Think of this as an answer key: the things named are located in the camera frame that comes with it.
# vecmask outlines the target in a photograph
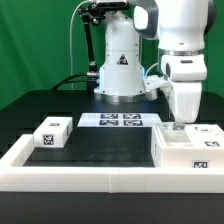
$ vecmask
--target warning label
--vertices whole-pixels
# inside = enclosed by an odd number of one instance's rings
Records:
[[[128,65],[128,61],[124,54],[121,55],[120,59],[117,62],[118,65]]]

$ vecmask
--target cable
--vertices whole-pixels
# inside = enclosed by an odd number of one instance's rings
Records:
[[[73,42],[72,42],[72,39],[73,39],[73,32],[72,32],[72,28],[73,28],[73,23],[74,23],[74,17],[75,17],[75,14],[77,13],[78,9],[85,3],[89,3],[89,2],[94,2],[94,0],[87,0],[87,1],[83,1],[81,2],[74,10],[73,14],[72,14],[72,18],[71,18],[71,22],[70,22],[70,33],[69,33],[69,49],[70,49],[70,63],[71,63],[71,76],[73,75],[73,69],[74,69],[74,64],[73,64],[73,49],[72,49],[72,45],[73,45]]]
[[[67,83],[78,83],[78,82],[87,82],[87,81],[84,81],[84,80],[79,80],[79,81],[66,81],[66,82],[61,82],[59,83],[58,85],[55,85],[52,90],[57,90],[61,85],[63,84],[67,84]]]
[[[154,67],[156,67],[157,65],[158,65],[158,62],[155,63],[154,65],[152,65],[152,66],[146,71],[146,73],[145,73],[145,78],[147,78],[148,73],[149,73]]]
[[[55,86],[53,86],[51,88],[51,90],[57,90],[61,85],[63,85],[64,83],[74,83],[75,81],[71,81],[69,82],[71,79],[74,79],[74,78],[78,78],[78,77],[86,77],[86,74],[77,74],[77,75],[71,75],[65,79],[63,79],[61,82],[59,82],[58,84],[56,84]]]

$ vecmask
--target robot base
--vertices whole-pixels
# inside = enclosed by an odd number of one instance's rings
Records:
[[[145,100],[145,94],[139,94],[139,95],[133,95],[133,96],[119,96],[119,95],[107,95],[107,94],[102,94],[102,93],[94,93],[94,97],[96,99],[100,100],[105,100],[108,102],[127,102],[127,103],[132,103],[132,102],[139,102],[141,100]]]
[[[156,124],[151,153],[155,167],[223,168],[224,132],[218,125],[173,130],[173,123]]]

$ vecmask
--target white block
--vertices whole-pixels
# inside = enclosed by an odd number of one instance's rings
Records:
[[[34,132],[34,147],[63,148],[71,132],[71,117],[47,117]]]
[[[152,129],[151,152],[155,167],[224,168],[224,132],[218,125],[172,123]]]

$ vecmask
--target black cable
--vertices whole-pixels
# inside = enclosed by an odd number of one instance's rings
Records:
[[[80,74],[76,74],[76,75],[71,75],[65,79],[63,79],[61,82],[59,82],[58,84],[56,84],[55,86],[53,86],[51,88],[51,90],[57,90],[61,85],[65,84],[65,83],[72,83],[72,82],[68,82],[69,80],[71,79],[75,79],[75,78],[78,78],[78,77],[87,77],[86,74],[84,73],[80,73]]]

